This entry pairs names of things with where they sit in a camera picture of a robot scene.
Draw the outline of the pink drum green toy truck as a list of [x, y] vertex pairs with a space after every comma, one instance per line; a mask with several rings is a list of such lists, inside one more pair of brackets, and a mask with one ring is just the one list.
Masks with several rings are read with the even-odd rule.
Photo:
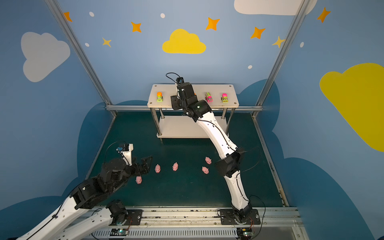
[[229, 102], [228, 95], [226, 93], [223, 93], [221, 100], [222, 100], [222, 103], [228, 103]]

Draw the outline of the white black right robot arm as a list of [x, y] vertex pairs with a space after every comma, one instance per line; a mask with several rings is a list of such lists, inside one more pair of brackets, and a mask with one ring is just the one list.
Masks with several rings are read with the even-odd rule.
[[214, 144], [221, 158], [215, 163], [215, 167], [229, 188], [234, 218], [237, 223], [243, 224], [253, 210], [241, 179], [240, 163], [244, 150], [230, 140], [216, 120], [209, 104], [205, 100], [198, 100], [190, 83], [179, 82], [176, 86], [177, 93], [171, 96], [172, 108], [183, 110], [186, 116], [192, 118], [205, 131]]

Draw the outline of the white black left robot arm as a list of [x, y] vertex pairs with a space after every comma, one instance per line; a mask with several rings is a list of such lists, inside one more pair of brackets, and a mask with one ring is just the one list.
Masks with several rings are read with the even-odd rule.
[[76, 186], [63, 203], [21, 240], [80, 240], [110, 224], [123, 224], [128, 218], [125, 206], [119, 200], [107, 204], [94, 216], [73, 225], [78, 217], [107, 200], [131, 177], [140, 177], [150, 171], [153, 157], [143, 158], [141, 163], [127, 163], [124, 158], [103, 163], [101, 172]]

